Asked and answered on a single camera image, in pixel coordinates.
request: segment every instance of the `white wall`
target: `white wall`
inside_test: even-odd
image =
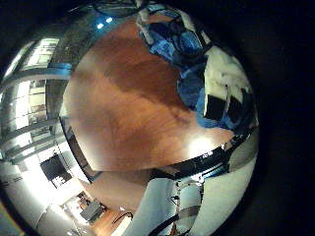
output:
[[[79,228],[83,236],[93,236],[93,232],[87,225],[74,224],[72,219],[59,206],[50,206],[46,214],[40,220],[37,232],[41,236],[67,236],[67,232]]]
[[[53,202],[61,206],[83,191],[84,188],[80,181],[76,178],[72,178],[57,189],[57,194]]]
[[[20,169],[17,165],[12,165],[8,162],[4,162],[0,164],[0,179],[1,177],[11,175],[11,174],[18,174],[20,173]]]
[[[35,228],[47,206],[34,197],[25,179],[14,182],[13,178],[16,177],[19,175],[13,175],[11,179],[8,179],[10,184],[4,190],[18,213],[32,228]]]

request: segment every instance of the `ceiling light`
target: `ceiling light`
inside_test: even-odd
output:
[[[99,24],[97,24],[96,27],[100,30],[100,29],[102,29],[104,27],[104,24],[103,23],[99,23]]]
[[[106,22],[107,22],[107,23],[111,23],[111,22],[112,22],[112,18],[107,18],[107,19],[106,19]]]

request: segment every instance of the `desk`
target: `desk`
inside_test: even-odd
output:
[[[137,170],[181,162],[232,133],[198,126],[176,92],[178,70],[151,55],[134,20],[84,56],[64,94],[74,134],[94,170]]]

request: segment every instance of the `wooden floor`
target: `wooden floor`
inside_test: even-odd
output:
[[[124,207],[135,211],[145,194],[151,171],[103,172],[91,184],[81,181],[85,191],[108,208],[119,210]]]
[[[107,33],[85,55],[64,100],[94,170],[178,163],[219,147],[232,133],[204,129],[176,91],[178,69],[148,52],[135,21]]]
[[[93,225],[92,229],[96,236],[109,236],[119,225],[121,220],[115,224],[111,224],[116,217],[118,217],[119,211],[108,209],[100,219],[98,219]]]

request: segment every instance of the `white panel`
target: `white panel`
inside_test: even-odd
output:
[[[242,168],[205,181],[205,192],[190,236],[209,236],[230,216],[243,197],[256,157]]]
[[[47,206],[43,205],[34,197],[24,179],[11,183],[5,188],[5,192],[18,213],[35,229],[41,214]]]
[[[197,185],[190,185],[180,191],[180,206],[179,210],[201,205],[200,187]],[[193,226],[197,215],[184,217],[176,222],[176,229],[180,233],[186,232]]]
[[[0,179],[2,177],[12,175],[12,174],[19,174],[20,169],[17,165],[12,165],[9,162],[4,162],[0,164]]]
[[[50,206],[37,227],[41,236],[84,235],[94,236],[87,225],[75,225],[74,221],[59,206]]]
[[[158,225],[176,214],[176,205],[170,197],[176,195],[174,181],[165,178],[151,180],[135,216],[124,236],[148,236]],[[160,232],[168,235],[171,226]]]
[[[248,163],[258,151],[259,129],[256,128],[251,136],[241,144],[231,155],[229,160],[229,170],[232,172]]]
[[[33,94],[30,96],[30,106],[38,106],[45,104],[45,94],[40,93],[40,94]]]
[[[84,188],[80,181],[76,178],[72,178],[57,189],[54,202],[57,205],[63,205],[71,198],[78,196]]]

